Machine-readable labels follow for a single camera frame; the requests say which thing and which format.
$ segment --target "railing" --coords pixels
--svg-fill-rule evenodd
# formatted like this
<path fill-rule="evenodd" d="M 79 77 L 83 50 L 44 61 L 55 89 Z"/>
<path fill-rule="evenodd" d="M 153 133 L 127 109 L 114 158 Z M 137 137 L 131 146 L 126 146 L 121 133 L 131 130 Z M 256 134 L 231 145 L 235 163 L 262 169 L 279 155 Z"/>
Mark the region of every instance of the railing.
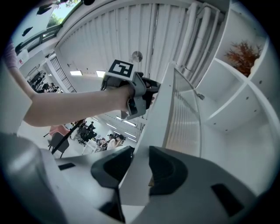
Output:
<path fill-rule="evenodd" d="M 58 74 L 59 78 L 65 84 L 67 90 L 71 93 L 76 93 L 77 91 L 74 89 L 74 87 L 70 83 L 69 79 L 67 78 L 66 74 L 64 73 L 57 57 L 54 57 L 53 59 L 51 59 L 51 63 L 53 65 L 54 69 L 56 70 L 56 73 Z"/>

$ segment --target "window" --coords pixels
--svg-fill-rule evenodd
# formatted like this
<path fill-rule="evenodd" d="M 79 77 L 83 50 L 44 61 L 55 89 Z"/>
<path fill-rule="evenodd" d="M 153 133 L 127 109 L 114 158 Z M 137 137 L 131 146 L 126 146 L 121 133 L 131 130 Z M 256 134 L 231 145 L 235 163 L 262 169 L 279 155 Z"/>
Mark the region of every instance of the window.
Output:
<path fill-rule="evenodd" d="M 57 5 L 49 20 L 47 28 L 61 24 L 68 16 L 70 16 L 76 9 L 80 0 L 68 0 L 66 3 Z"/>

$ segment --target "hand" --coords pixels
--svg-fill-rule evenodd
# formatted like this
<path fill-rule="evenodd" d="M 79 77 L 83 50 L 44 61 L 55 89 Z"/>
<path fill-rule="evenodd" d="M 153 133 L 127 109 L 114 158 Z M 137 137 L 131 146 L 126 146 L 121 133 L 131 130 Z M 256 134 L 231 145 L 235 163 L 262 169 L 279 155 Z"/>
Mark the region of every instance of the hand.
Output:
<path fill-rule="evenodd" d="M 119 90 L 119 105 L 120 105 L 120 110 L 121 111 L 127 111 L 127 101 L 132 98 L 132 96 L 134 95 L 134 89 L 130 86 L 130 85 L 126 85 L 126 86 L 122 86 L 120 88 L 118 88 L 117 90 Z"/>

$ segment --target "pipe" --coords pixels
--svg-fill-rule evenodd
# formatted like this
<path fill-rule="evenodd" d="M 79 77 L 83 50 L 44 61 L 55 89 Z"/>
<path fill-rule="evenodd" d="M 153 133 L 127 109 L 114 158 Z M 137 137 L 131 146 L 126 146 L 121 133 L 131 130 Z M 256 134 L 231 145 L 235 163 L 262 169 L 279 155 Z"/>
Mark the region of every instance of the pipe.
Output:
<path fill-rule="evenodd" d="M 194 45 L 192 54 L 190 56 L 189 62 L 187 64 L 186 70 L 184 72 L 185 77 L 187 77 L 188 74 L 191 72 L 193 64 L 196 61 L 197 55 L 200 51 L 202 41 L 203 41 L 203 38 L 205 36 L 206 30 L 207 30 L 207 27 L 208 27 L 208 24 L 209 24 L 210 15 L 211 15 L 211 9 L 209 7 L 205 7 L 202 22 L 201 22 L 201 26 L 200 26 L 198 36 L 197 36 L 197 39 L 196 39 L 196 43 Z"/>
<path fill-rule="evenodd" d="M 189 42 L 193 34 L 193 28 L 196 21 L 196 12 L 197 12 L 197 3 L 193 2 L 190 6 L 190 13 L 189 13 L 189 22 L 187 31 L 185 32 L 185 38 L 183 41 L 183 45 L 179 54 L 179 58 L 177 60 L 177 65 L 182 66 L 184 58 L 186 56 L 186 52 L 188 50 Z"/>
<path fill-rule="evenodd" d="M 215 15 L 215 19 L 214 19 L 214 23 L 213 23 L 213 27 L 212 27 L 212 30 L 211 30 L 211 33 L 210 33 L 210 37 L 208 39 L 208 43 L 207 43 L 206 48 L 204 50 L 204 53 L 203 53 L 203 55 L 201 57 L 201 60 L 200 60 L 198 66 L 196 68 L 196 71 L 195 71 L 194 75 L 191 77 L 191 80 L 190 80 L 191 83 L 193 83 L 193 81 L 195 81 L 195 79 L 197 78 L 196 75 L 199 72 L 200 67 L 202 66 L 202 64 L 204 62 L 204 59 L 205 59 L 205 57 L 206 57 L 206 55 L 208 53 L 208 50 L 209 50 L 209 48 L 211 46 L 211 43 L 212 43 L 215 31 L 216 31 L 216 28 L 217 28 L 219 14 L 220 14 L 220 10 L 217 10 L 216 11 L 216 15 Z"/>
<path fill-rule="evenodd" d="M 191 50 L 192 50 L 192 45 L 194 44 L 194 38 L 196 37 L 196 33 L 197 33 L 197 29 L 198 29 L 198 25 L 200 23 L 201 18 L 196 17 L 196 22 L 194 24 L 194 28 L 193 28 L 193 32 L 192 32 L 192 37 L 191 40 L 189 41 L 189 47 L 187 49 L 187 53 L 185 55 L 184 61 L 183 61 L 183 65 L 185 65 L 187 63 L 188 60 L 188 55 L 190 54 Z"/>

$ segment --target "sky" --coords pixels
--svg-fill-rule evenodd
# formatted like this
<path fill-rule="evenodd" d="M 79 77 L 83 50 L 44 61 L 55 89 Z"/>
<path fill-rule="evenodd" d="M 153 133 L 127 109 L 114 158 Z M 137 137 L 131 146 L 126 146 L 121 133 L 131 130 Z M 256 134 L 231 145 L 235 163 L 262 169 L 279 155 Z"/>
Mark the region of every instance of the sky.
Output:
<path fill-rule="evenodd" d="M 71 8 L 66 8 L 64 3 L 60 4 L 59 6 L 60 9 L 55 9 L 53 13 L 59 18 L 65 18 L 70 13 L 70 11 L 74 8 L 75 5 L 73 4 Z"/>

